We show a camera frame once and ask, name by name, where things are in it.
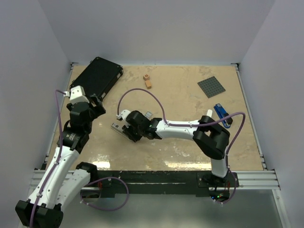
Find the grey metal stapler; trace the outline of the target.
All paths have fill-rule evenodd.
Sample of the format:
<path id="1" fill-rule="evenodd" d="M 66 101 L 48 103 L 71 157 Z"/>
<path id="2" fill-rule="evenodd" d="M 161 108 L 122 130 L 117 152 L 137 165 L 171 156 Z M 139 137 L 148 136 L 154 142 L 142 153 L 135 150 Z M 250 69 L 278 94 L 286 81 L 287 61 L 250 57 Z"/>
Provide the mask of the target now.
<path id="1" fill-rule="evenodd" d="M 111 129 L 114 130 L 115 132 L 119 133 L 120 135 L 122 135 L 123 137 L 128 139 L 128 136 L 126 134 L 123 133 L 123 129 L 122 126 L 116 124 L 116 123 L 112 123 L 111 124 Z"/>

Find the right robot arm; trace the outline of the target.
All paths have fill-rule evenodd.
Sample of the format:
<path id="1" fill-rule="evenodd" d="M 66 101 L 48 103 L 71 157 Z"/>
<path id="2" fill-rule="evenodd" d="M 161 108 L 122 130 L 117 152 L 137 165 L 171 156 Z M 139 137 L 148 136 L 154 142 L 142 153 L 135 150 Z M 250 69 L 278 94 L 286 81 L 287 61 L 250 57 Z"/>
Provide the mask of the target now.
<path id="1" fill-rule="evenodd" d="M 123 134 L 131 141 L 141 138 L 162 140 L 177 138 L 194 141 L 201 151 L 211 159 L 212 182 L 221 187 L 228 182 L 228 162 L 226 147 L 229 144 L 230 133 L 224 127 L 215 123 L 208 115 L 189 122 L 165 121 L 164 118 L 148 119 L 141 112 L 123 110 L 117 115 L 119 121 L 124 121 Z"/>

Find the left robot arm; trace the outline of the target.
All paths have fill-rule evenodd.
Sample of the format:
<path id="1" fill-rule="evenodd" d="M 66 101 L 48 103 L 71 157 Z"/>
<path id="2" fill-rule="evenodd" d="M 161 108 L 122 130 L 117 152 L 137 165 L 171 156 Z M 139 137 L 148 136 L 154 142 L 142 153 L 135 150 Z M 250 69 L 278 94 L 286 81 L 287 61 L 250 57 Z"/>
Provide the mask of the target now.
<path id="1" fill-rule="evenodd" d="M 20 200 L 15 207 L 22 225 L 29 228 L 58 228 L 65 208 L 81 188 L 98 182 L 97 167 L 87 162 L 80 163 L 69 180 L 65 178 L 89 140 L 93 120 L 105 114 L 105 109 L 96 95 L 83 95 L 80 101 L 70 98 L 67 108 L 70 119 L 59 127 L 49 167 L 28 199 Z"/>

